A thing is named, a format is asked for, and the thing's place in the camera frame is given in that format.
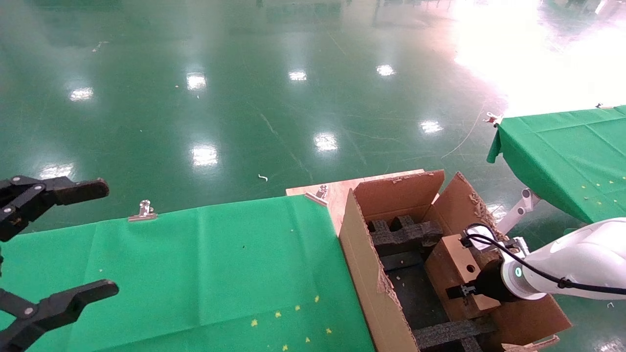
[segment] cardboard box flap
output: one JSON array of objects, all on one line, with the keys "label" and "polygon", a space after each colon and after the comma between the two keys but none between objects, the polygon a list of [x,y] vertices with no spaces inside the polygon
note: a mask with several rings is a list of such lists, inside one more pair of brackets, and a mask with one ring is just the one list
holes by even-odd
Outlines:
[{"label": "cardboard box flap", "polygon": [[339,242],[376,350],[419,352],[393,285],[383,272],[352,190],[347,196]]},{"label": "cardboard box flap", "polygon": [[427,219],[442,222],[445,235],[460,234],[474,222],[489,225],[494,231],[498,228],[483,200],[460,172],[454,175],[429,212],[437,213],[434,217],[427,215]]},{"label": "cardboard box flap", "polygon": [[419,206],[427,209],[443,185],[444,178],[444,171],[437,170],[362,182],[354,189],[354,195],[359,200],[364,217]]},{"label": "cardboard box flap", "polygon": [[503,303],[491,313],[503,343],[523,346],[569,329],[572,323],[551,295],[537,301]]}]

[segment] green table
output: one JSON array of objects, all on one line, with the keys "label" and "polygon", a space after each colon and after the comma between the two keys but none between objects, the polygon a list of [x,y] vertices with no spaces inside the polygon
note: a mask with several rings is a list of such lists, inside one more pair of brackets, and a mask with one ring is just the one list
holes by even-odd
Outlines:
[{"label": "green table", "polygon": [[374,351],[328,211],[304,196],[22,234],[3,255],[3,288],[35,302],[120,287],[32,352]]},{"label": "green table", "polygon": [[626,106],[505,118],[502,153],[539,197],[587,223],[626,216]]}]

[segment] floor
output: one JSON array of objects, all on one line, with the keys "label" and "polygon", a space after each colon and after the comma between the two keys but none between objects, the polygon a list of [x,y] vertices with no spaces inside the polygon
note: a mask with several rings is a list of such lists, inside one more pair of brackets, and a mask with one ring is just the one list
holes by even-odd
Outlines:
[{"label": "floor", "polygon": [[[501,217],[523,185],[481,120],[626,103],[625,39],[623,0],[3,0],[0,178],[108,181],[27,231],[417,168]],[[543,202],[514,233],[579,225]],[[559,302],[550,350],[626,349],[623,302]]]}]

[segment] wooden board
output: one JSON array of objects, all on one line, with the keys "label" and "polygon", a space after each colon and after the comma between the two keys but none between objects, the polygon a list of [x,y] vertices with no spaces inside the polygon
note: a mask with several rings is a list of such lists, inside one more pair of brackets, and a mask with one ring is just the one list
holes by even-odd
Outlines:
[{"label": "wooden board", "polygon": [[[414,173],[422,173],[423,169],[405,171],[405,172],[396,172],[396,173],[388,173],[386,175],[378,175],[372,177],[364,177],[362,179],[354,179],[354,180],[345,180],[338,182],[331,182],[326,184],[328,186],[328,193],[326,194],[326,201],[328,202],[328,211],[331,214],[332,223],[335,226],[335,231],[339,234],[341,230],[341,223],[344,220],[344,212],[346,211],[346,198],[348,196],[349,189],[355,189],[359,183],[372,181],[372,180],[382,180],[382,179],[390,179],[394,177],[401,177],[406,175],[412,175]],[[304,187],[295,187],[292,189],[285,190],[287,195],[299,195],[305,194],[306,192],[310,192],[315,194],[320,185],[311,185]]]}]

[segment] cable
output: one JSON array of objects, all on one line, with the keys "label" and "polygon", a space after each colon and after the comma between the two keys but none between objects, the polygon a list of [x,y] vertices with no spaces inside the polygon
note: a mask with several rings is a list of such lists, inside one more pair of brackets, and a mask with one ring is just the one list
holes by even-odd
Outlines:
[{"label": "cable", "polygon": [[[541,271],[541,270],[535,268],[534,266],[532,266],[531,264],[527,263],[526,261],[524,261],[522,258],[519,258],[515,254],[513,254],[505,246],[503,246],[500,243],[498,243],[498,241],[496,241],[494,239],[490,239],[487,236],[479,235],[479,234],[467,234],[467,229],[469,229],[472,226],[476,226],[476,225],[480,225],[480,226],[486,227],[491,232],[493,237],[495,237],[495,234],[493,233],[493,231],[491,230],[491,228],[489,226],[484,225],[484,224],[474,223],[474,224],[470,224],[469,226],[467,226],[465,228],[466,238],[473,239],[474,241],[482,243],[482,244],[493,244],[494,246],[499,248],[499,250],[503,251],[504,253],[507,253],[509,256],[511,256],[514,260],[519,262],[521,265],[529,268],[530,271],[532,271],[535,274],[537,274],[537,275],[539,275],[539,276],[541,276],[541,277],[543,277],[543,278],[545,278],[547,280],[550,280],[550,281],[554,282],[555,284],[557,284],[557,287],[560,288],[560,289],[563,289],[563,288],[575,288],[575,289],[581,289],[581,290],[584,290],[584,291],[610,293],[610,294],[624,294],[624,295],[626,295],[626,289],[623,289],[623,288],[579,284],[577,282],[571,282],[569,279],[566,279],[565,277],[561,277],[559,279],[556,276],[552,276],[552,275],[550,275],[550,274],[548,274],[548,273],[546,273],[544,271]],[[488,243],[480,241],[478,239],[486,240]]]}]

